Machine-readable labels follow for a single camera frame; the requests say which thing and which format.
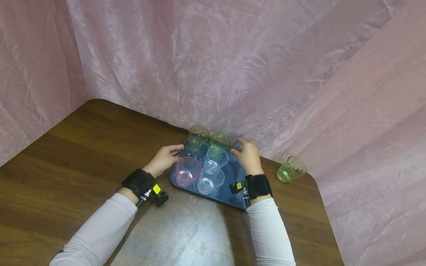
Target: pink plastic cup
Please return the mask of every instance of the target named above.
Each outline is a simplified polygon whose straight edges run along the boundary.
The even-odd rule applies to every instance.
[[[183,157],[176,164],[176,184],[187,188],[200,176],[201,163],[194,157]]]

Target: black wrist strap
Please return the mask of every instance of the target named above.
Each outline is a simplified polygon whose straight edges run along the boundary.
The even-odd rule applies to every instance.
[[[130,189],[135,194],[139,202],[139,206],[145,202],[150,195],[154,197],[157,205],[163,205],[169,199],[166,192],[162,191],[155,182],[154,177],[142,169],[136,169],[121,183],[123,187]]]
[[[245,177],[248,186],[248,195],[250,199],[258,196],[270,194],[272,196],[271,186],[268,178],[264,174],[248,175]]]

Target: person's right hand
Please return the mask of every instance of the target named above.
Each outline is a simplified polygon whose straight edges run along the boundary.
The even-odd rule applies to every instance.
[[[232,149],[231,152],[241,167],[244,169],[246,175],[264,174],[260,164],[259,151],[253,141],[239,139],[242,144],[242,152]]]
[[[183,149],[183,144],[162,147],[142,170],[150,173],[154,178],[157,178],[164,173],[167,168],[180,160],[179,153]]]

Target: pink fabric backdrop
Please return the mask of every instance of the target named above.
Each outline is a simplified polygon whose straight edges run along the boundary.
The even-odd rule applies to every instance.
[[[308,165],[346,265],[426,265],[425,12],[410,1],[272,143]]]
[[[0,165],[101,97],[300,155],[346,265],[423,265],[424,1],[355,56],[407,0],[42,2],[0,4]]]
[[[89,99],[65,1],[0,1],[0,166]]]

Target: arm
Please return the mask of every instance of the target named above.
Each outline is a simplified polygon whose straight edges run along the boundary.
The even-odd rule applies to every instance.
[[[182,149],[183,145],[161,148],[143,170],[157,178],[179,160]],[[121,188],[82,225],[50,266],[104,265],[135,217],[137,202],[130,189]]]
[[[242,152],[231,150],[246,174],[264,174],[256,145],[240,139]],[[295,266],[290,240],[278,207],[270,194],[250,200],[247,208],[258,265]]]

